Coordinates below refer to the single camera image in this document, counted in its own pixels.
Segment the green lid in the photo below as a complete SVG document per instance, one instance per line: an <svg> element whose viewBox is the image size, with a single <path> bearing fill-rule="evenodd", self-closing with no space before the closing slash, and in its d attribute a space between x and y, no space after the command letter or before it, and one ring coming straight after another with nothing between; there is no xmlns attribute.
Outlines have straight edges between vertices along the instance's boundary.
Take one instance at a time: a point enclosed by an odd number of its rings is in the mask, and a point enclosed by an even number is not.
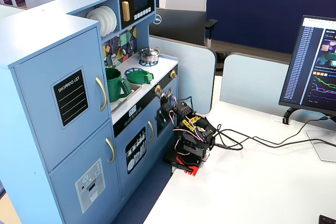
<svg viewBox="0 0 336 224"><path fill-rule="evenodd" d="M134 84L150 84L153 79L154 75L145 70L136 70L127 75L127 80Z"/></svg>

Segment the black office chair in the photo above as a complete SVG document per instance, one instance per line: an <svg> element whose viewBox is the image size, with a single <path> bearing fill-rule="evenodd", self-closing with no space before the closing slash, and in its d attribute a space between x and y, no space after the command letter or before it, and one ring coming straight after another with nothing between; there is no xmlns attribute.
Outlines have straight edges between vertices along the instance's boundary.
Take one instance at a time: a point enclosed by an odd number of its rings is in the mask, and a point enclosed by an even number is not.
<svg viewBox="0 0 336 224"><path fill-rule="evenodd" d="M166 0L165 9L171 10L194 10L206 11L206 0ZM205 23L205 29L209 30L209 37L207 39L207 46L211 46L212 31L215 29L217 20L209 19Z"/></svg>

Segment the computer monitor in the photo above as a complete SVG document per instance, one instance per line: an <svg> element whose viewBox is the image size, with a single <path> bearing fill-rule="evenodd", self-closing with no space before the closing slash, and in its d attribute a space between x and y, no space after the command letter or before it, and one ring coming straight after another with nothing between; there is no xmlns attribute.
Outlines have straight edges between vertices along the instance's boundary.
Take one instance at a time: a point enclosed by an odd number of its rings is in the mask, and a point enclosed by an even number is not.
<svg viewBox="0 0 336 224"><path fill-rule="evenodd" d="M157 8L150 35L204 46L206 12Z"/></svg>
<svg viewBox="0 0 336 224"><path fill-rule="evenodd" d="M336 115L336 19L303 17L279 104ZM307 134L336 144L335 132ZM336 162L336 148L313 145L321 160Z"/></svg>

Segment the toy kitchen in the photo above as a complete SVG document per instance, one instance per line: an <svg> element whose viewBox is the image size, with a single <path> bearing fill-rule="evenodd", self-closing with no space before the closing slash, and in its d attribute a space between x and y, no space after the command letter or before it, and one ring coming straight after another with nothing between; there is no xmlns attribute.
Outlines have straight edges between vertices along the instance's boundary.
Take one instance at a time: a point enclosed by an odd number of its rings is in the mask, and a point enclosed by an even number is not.
<svg viewBox="0 0 336 224"><path fill-rule="evenodd" d="M166 147L179 61L155 0L57 0L0 21L1 180L22 223L110 223Z"/></svg>

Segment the white cubicle divider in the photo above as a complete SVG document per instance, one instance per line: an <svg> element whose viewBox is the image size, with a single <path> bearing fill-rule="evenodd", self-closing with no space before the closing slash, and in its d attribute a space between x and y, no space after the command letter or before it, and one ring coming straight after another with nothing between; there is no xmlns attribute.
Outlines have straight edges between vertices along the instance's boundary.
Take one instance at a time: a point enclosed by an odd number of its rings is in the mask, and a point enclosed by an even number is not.
<svg viewBox="0 0 336 224"><path fill-rule="evenodd" d="M216 53L208 47L177 40L150 36L151 48L178 58L178 98L192 96L194 110L200 114L210 111L214 88Z"/></svg>
<svg viewBox="0 0 336 224"><path fill-rule="evenodd" d="M249 109L283 116L288 107L279 99L288 65L251 55L231 54L224 62L220 100ZM307 110L294 112L290 119L306 122L323 114ZM315 126L336 131L331 120L311 122Z"/></svg>
<svg viewBox="0 0 336 224"><path fill-rule="evenodd" d="M0 4L0 19L23 12L24 9Z"/></svg>

